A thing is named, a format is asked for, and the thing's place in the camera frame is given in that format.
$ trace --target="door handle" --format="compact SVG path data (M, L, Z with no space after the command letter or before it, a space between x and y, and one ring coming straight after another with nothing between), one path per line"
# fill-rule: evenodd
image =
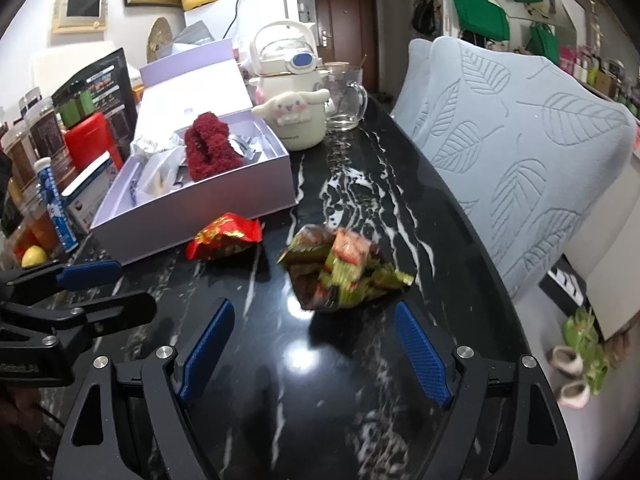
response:
M328 46L329 45L329 41L328 38L332 38L333 36L331 34L327 34L326 30L322 31L322 46Z

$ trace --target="blue gripper pad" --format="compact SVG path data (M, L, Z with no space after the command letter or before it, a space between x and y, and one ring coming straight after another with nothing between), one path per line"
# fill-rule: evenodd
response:
M446 408L453 397L447 386L446 367L404 301L396 306L396 333L424 394Z
M234 306L229 300L224 300L185 357L182 365L182 384L178 391L178 396L184 402L193 402L204 392L235 323Z
M83 290L92 286L115 283L121 276L122 266L114 260L105 260L65 267L57 275L56 281L66 290Z

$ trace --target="snack wrapper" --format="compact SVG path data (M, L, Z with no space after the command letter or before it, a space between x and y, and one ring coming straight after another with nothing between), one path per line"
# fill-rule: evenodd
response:
M380 257L377 244L344 228L305 225L278 262L289 272L305 310L353 308L401 290L414 277Z
M189 242L188 260L215 260L247 250L262 241L259 220L247 220L233 213L225 213L202 229Z

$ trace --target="cinnamoroll character decoration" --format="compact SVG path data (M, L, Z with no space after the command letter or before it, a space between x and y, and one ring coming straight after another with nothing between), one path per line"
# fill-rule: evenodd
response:
M311 121L309 106L324 104L329 100L327 89L315 92L284 92L272 97L265 104L254 107L254 116L272 119L278 126Z

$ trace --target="kettle handle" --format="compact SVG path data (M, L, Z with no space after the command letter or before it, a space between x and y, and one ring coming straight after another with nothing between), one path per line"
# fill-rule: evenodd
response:
M251 40L251 45L249 46L251 52L251 61L254 65L254 72L257 74L262 73L262 65L260 64L260 60L258 60L258 49L255 46L255 41L260 36L260 33L264 31L266 28L274 27L276 25L286 25L287 27L293 27L302 32L302 35L305 38L305 41L309 44L309 46L314 51L314 56L316 59L318 58L318 49L316 48L316 38L311 33L311 29L309 29L305 23L302 22L294 22L293 20L279 20L278 22L268 23L263 28L261 28L258 32L256 32L254 38Z

